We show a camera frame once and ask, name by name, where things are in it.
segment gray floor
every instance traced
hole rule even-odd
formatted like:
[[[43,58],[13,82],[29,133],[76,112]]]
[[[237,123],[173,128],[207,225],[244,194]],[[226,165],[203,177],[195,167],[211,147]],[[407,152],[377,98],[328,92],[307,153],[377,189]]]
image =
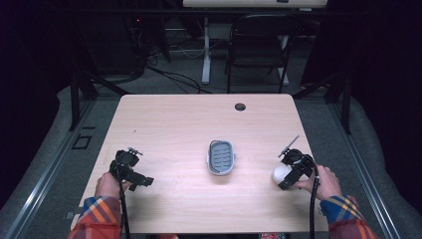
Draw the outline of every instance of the gray floor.
[[[288,70],[290,84],[284,88],[285,94],[294,94],[300,90],[299,83],[311,45],[312,39],[307,38],[295,42]],[[225,49],[222,46],[224,44],[219,43],[212,52],[210,85],[201,86],[214,94],[225,94],[226,89]],[[200,83],[203,55],[194,58],[193,56],[200,52],[183,53],[179,50],[171,54],[171,63],[157,56],[150,59],[150,65],[162,71],[189,76]],[[278,75],[275,71],[268,76],[267,70],[253,70],[248,73],[235,72],[234,77],[237,81],[248,77],[250,81],[266,79],[273,82],[277,80]],[[176,86],[174,82],[150,70],[146,70],[139,79],[119,86],[134,94],[197,92],[180,84]],[[65,238],[69,233],[72,221],[64,219],[65,213],[74,211],[81,200],[119,99],[105,87],[98,85],[97,89],[101,95],[97,101],[86,102],[81,98],[84,117],[73,132],[68,132],[71,124],[70,90],[64,89],[58,94],[61,107],[54,125],[26,175],[0,212],[1,238]],[[248,86],[233,87],[232,90],[237,94],[260,94],[276,93],[277,89],[277,86]],[[345,135],[338,126],[338,107],[326,105],[321,98],[323,92],[324,89],[320,89],[305,99],[296,100],[316,161],[336,172],[343,192],[356,197],[369,225],[381,238],[419,238],[422,235],[421,216],[401,198],[386,174],[376,133],[364,110],[359,103],[352,101],[352,135]],[[72,149],[78,135],[92,137],[87,149]],[[357,148],[357,153],[353,151],[354,147]],[[367,170],[364,171],[366,176],[363,177],[362,165],[356,163],[359,159]],[[31,193],[37,191],[44,194],[39,197],[39,201],[34,202],[31,200]],[[295,233],[293,238],[309,238],[309,233]],[[327,233],[317,233],[316,238],[328,236]]]

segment chair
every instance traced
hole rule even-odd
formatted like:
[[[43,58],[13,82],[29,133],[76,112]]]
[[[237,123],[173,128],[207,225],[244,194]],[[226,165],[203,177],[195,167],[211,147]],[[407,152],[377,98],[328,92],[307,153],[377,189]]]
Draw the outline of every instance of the chair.
[[[226,70],[227,93],[230,94],[234,68],[283,68],[279,93],[282,92],[293,39],[300,32],[299,21],[288,15],[259,14],[237,19],[230,32]],[[283,48],[281,37],[287,37]]]

